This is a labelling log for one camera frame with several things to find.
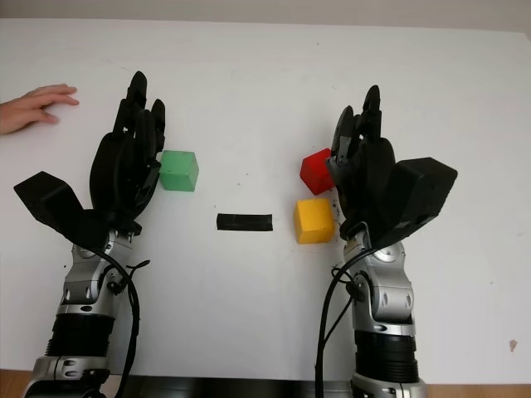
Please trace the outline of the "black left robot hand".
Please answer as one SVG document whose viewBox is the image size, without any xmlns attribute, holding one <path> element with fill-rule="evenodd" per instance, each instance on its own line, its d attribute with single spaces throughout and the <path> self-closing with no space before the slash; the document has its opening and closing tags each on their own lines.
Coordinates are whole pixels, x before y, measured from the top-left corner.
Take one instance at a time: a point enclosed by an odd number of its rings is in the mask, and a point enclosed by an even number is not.
<svg viewBox="0 0 531 398">
<path fill-rule="evenodd" d="M 165 105 L 156 99 L 148 109 L 147 78 L 137 71 L 120 101 L 114 127 L 100 141 L 90 170 L 93 210 L 111 227 L 139 235 L 135 219 L 153 197 L 165 142 Z"/>
</svg>

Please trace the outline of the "bare person hand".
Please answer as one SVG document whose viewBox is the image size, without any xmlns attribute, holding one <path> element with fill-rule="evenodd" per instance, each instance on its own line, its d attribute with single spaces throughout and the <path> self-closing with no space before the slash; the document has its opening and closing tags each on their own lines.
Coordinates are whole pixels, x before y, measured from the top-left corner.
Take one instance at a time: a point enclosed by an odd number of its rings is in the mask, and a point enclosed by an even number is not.
<svg viewBox="0 0 531 398">
<path fill-rule="evenodd" d="M 1 103 L 1 135 L 16 133 L 31 124 L 56 124 L 59 119 L 46 109 L 55 104 L 77 106 L 72 95 L 75 86 L 67 84 L 38 87 L 16 99 Z"/>
</svg>

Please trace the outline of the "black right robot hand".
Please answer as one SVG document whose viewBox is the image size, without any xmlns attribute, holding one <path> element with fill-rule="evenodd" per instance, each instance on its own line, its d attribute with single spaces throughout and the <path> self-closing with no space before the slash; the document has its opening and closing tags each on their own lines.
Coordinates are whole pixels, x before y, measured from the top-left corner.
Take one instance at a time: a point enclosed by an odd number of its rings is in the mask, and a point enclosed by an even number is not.
<svg viewBox="0 0 531 398">
<path fill-rule="evenodd" d="M 380 89 L 373 85 L 360 114 L 355 114 L 350 105 L 345 107 L 326 160 L 344 217 L 340 237 L 350 240 L 366 231 L 371 247 L 382 245 L 385 234 L 382 200 L 395 165 L 392 145 L 381 136 L 380 100 Z"/>
</svg>

